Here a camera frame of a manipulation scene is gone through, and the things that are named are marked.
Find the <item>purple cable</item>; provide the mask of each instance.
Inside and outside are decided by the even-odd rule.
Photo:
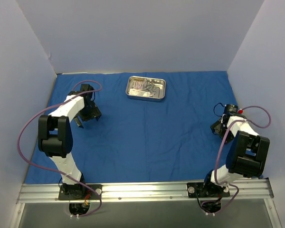
[[[97,81],[94,81],[94,80],[84,80],[84,81],[81,81],[81,82],[77,83],[77,84],[74,86],[73,89],[75,89],[75,87],[76,87],[77,85],[79,85],[79,84],[81,84],[81,83],[83,83],[83,82],[93,82],[93,83],[96,83],[96,84],[99,85],[99,89],[81,92],[81,93],[79,93],[79,94],[73,96],[72,99],[66,100],[66,101],[64,101],[64,102],[62,102],[62,103],[60,103],[60,104],[52,105],[52,106],[50,106],[50,107],[47,107],[47,108],[41,110],[41,111],[38,112],[36,115],[34,115],[32,118],[30,118],[30,120],[23,126],[23,128],[21,129],[21,131],[20,131],[20,133],[19,133],[19,135],[18,135],[18,138],[17,138],[17,151],[18,151],[18,154],[20,155],[20,157],[21,157],[26,163],[28,163],[28,164],[30,164],[30,165],[32,165],[32,166],[35,166],[35,167],[37,167],[37,168],[43,169],[43,170],[48,170],[48,171],[60,173],[61,175],[64,175],[64,176],[68,177],[70,180],[72,180],[72,181],[74,181],[74,182],[76,182],[76,183],[82,185],[83,187],[87,188],[88,190],[92,191],[95,195],[97,195],[97,196],[99,197],[99,206],[98,206],[96,209],[94,209],[94,210],[92,210],[92,211],[90,211],[90,212],[88,212],[88,213],[86,213],[86,214],[84,214],[84,215],[80,215],[80,217],[91,215],[91,214],[93,214],[94,212],[96,212],[97,210],[100,209],[100,207],[101,207],[101,205],[102,205],[102,200],[101,200],[101,197],[99,196],[99,194],[98,194],[94,189],[92,189],[92,188],[90,188],[89,186],[87,186],[86,184],[84,184],[84,183],[82,183],[82,182],[80,182],[80,181],[77,181],[76,179],[74,179],[74,178],[71,177],[71,176],[68,176],[66,173],[64,173],[64,172],[62,172],[62,171],[59,171],[59,170],[56,170],[56,169],[52,169],[52,168],[47,168],[47,167],[44,167],[44,166],[35,164],[35,163],[31,162],[30,160],[28,160],[28,159],[23,155],[23,153],[22,153],[22,151],[21,151],[21,149],[20,149],[20,139],[21,139],[21,136],[22,136],[24,130],[26,129],[26,127],[27,127],[37,116],[39,116],[40,114],[44,113],[45,111],[50,110],[50,109],[52,109],[52,108],[59,107],[59,106],[61,106],[61,105],[65,105],[66,103],[70,102],[70,101],[73,100],[74,98],[76,98],[76,97],[78,97],[78,96],[81,96],[81,95],[83,95],[83,94],[88,94],[88,93],[91,93],[91,92],[98,92],[98,91],[102,90],[101,84],[98,83]]]
[[[251,121],[251,120],[249,120],[249,119],[247,119],[247,121],[251,122],[253,125],[255,125],[256,127],[259,127],[259,128],[267,128],[267,127],[270,126],[270,124],[271,124],[271,116],[270,116],[270,113],[269,113],[265,108],[260,107],[260,106],[252,105],[252,106],[245,107],[245,108],[243,108],[242,110],[245,110],[245,109],[248,109],[248,108],[260,108],[260,109],[264,110],[264,111],[266,112],[266,114],[268,115],[269,121],[268,121],[268,124],[267,124],[266,126],[260,126],[260,125],[256,124],[255,122],[253,122],[253,121]],[[223,137],[223,139],[222,139],[222,142],[221,142],[220,147],[219,147],[219,150],[218,150],[218,156],[217,156],[217,159],[216,159],[216,162],[215,162],[215,169],[214,169],[214,180],[215,180],[215,182],[216,182],[217,185],[224,184],[224,182],[222,182],[222,183],[219,183],[219,182],[218,182],[219,159],[220,159],[220,156],[221,156],[221,154],[222,154],[223,147],[224,147],[224,144],[225,144],[227,135],[228,135],[228,133],[229,133],[231,127],[232,127],[235,123],[237,123],[237,122],[245,122],[245,120],[235,120],[235,121],[233,121],[233,122],[230,124],[230,126],[227,128],[227,130],[226,130],[226,132],[225,132],[225,134],[224,134],[224,137]],[[229,184],[229,185],[230,185],[231,187],[234,187],[234,188],[237,189],[236,193],[233,195],[233,197],[229,200],[229,202],[228,202],[225,206],[223,206],[219,211],[215,212],[214,214],[217,214],[217,213],[223,211],[226,207],[229,206],[229,204],[230,204],[230,203],[234,200],[234,198],[238,195],[238,193],[239,193],[239,188],[238,188],[238,186],[236,186],[236,185],[234,185],[234,184]],[[207,201],[205,201],[205,202],[202,202],[202,203],[201,203],[201,206],[202,206],[203,204],[207,203],[207,202],[210,202],[210,200],[207,200]]]

